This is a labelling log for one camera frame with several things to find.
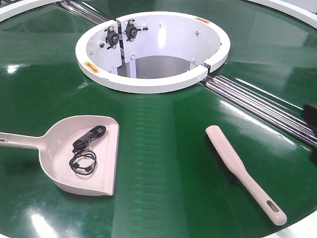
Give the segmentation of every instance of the orange sticker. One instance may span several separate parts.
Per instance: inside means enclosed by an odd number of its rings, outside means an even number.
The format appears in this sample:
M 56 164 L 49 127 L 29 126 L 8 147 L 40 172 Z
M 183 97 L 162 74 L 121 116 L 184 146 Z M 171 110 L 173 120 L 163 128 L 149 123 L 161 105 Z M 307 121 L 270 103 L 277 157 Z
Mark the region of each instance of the orange sticker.
M 93 73 L 99 73 L 99 69 L 89 61 L 84 63 L 85 66 L 87 66 Z
M 208 21 L 208 20 L 206 20 L 206 19 L 203 19 L 203 18 L 201 18 L 201 17 L 196 17 L 195 19 L 196 19 L 196 20 L 199 20 L 199 21 L 201 21 L 201 22 L 203 22 L 203 23 L 206 23 L 206 24 L 211 23 L 210 21 Z

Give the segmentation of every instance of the beige brush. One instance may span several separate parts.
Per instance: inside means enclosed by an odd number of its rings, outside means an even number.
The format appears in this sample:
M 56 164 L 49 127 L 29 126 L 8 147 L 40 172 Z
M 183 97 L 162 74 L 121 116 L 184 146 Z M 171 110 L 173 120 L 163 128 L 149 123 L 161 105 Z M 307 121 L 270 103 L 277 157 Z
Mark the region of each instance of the beige brush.
M 235 152 L 219 126 L 209 126 L 206 129 L 206 133 L 225 165 L 241 181 L 272 222 L 277 226 L 284 225 L 287 221 L 285 213 L 248 174 L 240 157 Z

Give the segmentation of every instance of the circular opening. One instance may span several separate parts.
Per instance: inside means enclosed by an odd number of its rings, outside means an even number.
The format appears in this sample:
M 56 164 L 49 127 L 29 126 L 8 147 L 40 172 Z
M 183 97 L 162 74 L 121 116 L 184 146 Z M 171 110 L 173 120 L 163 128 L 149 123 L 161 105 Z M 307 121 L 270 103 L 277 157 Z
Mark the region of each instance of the circular opening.
M 227 58 L 226 33 L 177 12 L 143 12 L 102 23 L 78 41 L 76 56 L 92 80 L 116 90 L 159 93 L 204 79 Z

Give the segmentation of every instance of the green conveyor belt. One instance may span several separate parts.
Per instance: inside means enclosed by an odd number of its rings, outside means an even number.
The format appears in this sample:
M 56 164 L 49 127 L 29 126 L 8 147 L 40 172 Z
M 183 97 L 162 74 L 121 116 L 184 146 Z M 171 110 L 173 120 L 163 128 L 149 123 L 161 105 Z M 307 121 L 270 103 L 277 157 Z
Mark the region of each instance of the green conveyor belt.
M 317 103 L 317 31 L 240 0 L 90 0 L 108 17 L 166 10 L 197 15 L 227 32 L 229 57 L 213 75 L 247 84 L 301 116 Z M 11 238 L 260 238 L 317 208 L 309 146 L 202 85 L 128 94 L 87 78 L 75 44 L 94 25 L 56 4 L 0 23 L 0 131 L 43 135 L 62 118 L 110 116 L 120 125 L 114 197 L 58 189 L 35 150 L 0 147 L 0 233 Z M 219 125 L 249 173 L 284 210 L 275 226 L 205 140 Z

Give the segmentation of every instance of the dustpan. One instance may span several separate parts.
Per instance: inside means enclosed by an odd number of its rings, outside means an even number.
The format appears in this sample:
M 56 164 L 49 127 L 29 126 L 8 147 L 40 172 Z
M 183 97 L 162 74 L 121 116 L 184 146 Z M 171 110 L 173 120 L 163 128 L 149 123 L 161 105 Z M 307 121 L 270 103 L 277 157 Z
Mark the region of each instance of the dustpan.
M 93 142 L 97 166 L 89 176 L 76 174 L 69 166 L 72 143 L 96 125 L 106 126 L 103 137 Z M 73 116 L 54 124 L 45 135 L 32 137 L 0 132 L 0 146 L 39 150 L 43 171 L 62 190 L 79 195 L 113 195 L 118 145 L 118 123 L 104 116 Z

